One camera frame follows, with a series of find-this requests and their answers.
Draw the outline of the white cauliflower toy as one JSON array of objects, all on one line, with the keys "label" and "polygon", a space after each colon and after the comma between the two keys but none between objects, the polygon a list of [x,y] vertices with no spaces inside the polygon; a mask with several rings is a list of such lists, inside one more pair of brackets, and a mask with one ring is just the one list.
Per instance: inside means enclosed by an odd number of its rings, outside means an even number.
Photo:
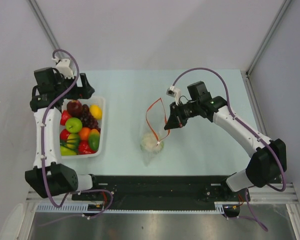
[{"label": "white cauliflower toy", "polygon": [[140,148],[148,153],[159,153],[164,148],[164,142],[159,141],[150,133],[144,133],[141,137]]}]

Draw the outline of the clear zip top bag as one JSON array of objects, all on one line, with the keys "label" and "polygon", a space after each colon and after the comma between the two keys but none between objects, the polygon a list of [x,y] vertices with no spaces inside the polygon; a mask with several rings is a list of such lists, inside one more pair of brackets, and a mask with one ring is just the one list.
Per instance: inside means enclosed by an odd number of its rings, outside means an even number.
[{"label": "clear zip top bag", "polygon": [[[164,130],[167,121],[168,118],[164,102],[163,99],[159,97],[146,109],[144,123],[142,124],[139,137],[140,149],[141,138],[145,133],[152,133],[157,140],[160,142],[163,141],[165,146],[165,139],[170,135],[170,130]],[[143,164],[148,167],[162,151],[163,150],[158,153],[150,153],[141,149]]]}]

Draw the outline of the green apple toy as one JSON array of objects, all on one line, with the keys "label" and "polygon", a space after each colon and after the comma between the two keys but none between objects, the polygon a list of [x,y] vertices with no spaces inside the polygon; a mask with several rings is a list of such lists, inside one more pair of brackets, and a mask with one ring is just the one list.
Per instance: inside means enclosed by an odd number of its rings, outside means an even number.
[{"label": "green apple toy", "polygon": [[82,121],[76,117],[69,118],[65,123],[65,129],[70,133],[79,133],[82,128]]}]

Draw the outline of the green red mango toy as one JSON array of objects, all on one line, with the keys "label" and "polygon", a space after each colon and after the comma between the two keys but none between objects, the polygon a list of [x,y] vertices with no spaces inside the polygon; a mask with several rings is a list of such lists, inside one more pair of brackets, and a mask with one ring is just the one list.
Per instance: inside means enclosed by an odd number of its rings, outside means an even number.
[{"label": "green red mango toy", "polygon": [[92,129],[88,137],[88,144],[93,151],[97,151],[100,145],[100,132]]}]

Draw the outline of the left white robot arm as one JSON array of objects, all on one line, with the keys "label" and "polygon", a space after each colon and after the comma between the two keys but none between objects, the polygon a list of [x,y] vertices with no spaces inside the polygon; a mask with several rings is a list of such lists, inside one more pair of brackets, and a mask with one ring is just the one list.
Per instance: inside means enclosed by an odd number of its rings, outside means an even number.
[{"label": "left white robot arm", "polygon": [[101,188],[90,174],[78,175],[61,163],[59,127],[65,99],[89,99],[95,90],[85,73],[66,78],[60,70],[45,67],[34,71],[30,108],[36,124],[36,151],[33,168],[25,172],[26,182],[42,198],[83,191],[90,200],[100,196]]}]

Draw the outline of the dark red apple toy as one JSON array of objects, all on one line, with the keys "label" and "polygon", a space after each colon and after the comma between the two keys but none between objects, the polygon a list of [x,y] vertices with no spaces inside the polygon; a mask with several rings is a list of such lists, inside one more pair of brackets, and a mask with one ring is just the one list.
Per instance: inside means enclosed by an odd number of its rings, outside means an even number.
[{"label": "dark red apple toy", "polygon": [[83,113],[83,105],[78,100],[71,100],[66,105],[67,112],[75,118],[78,118]]}]

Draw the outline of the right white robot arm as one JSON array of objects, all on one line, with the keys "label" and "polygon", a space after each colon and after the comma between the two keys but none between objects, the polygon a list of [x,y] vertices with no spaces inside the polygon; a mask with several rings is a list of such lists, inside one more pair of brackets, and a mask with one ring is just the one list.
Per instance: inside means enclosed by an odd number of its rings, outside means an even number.
[{"label": "right white robot arm", "polygon": [[262,188],[287,170],[286,144],[257,132],[231,112],[227,101],[221,96],[212,97],[204,82],[187,87],[191,99],[181,103],[181,91],[170,86],[166,94],[174,98],[169,106],[170,116],[165,130],[184,127],[188,119],[200,116],[216,124],[232,136],[250,157],[247,167],[224,181],[221,196],[232,201],[239,191],[252,186]]}]

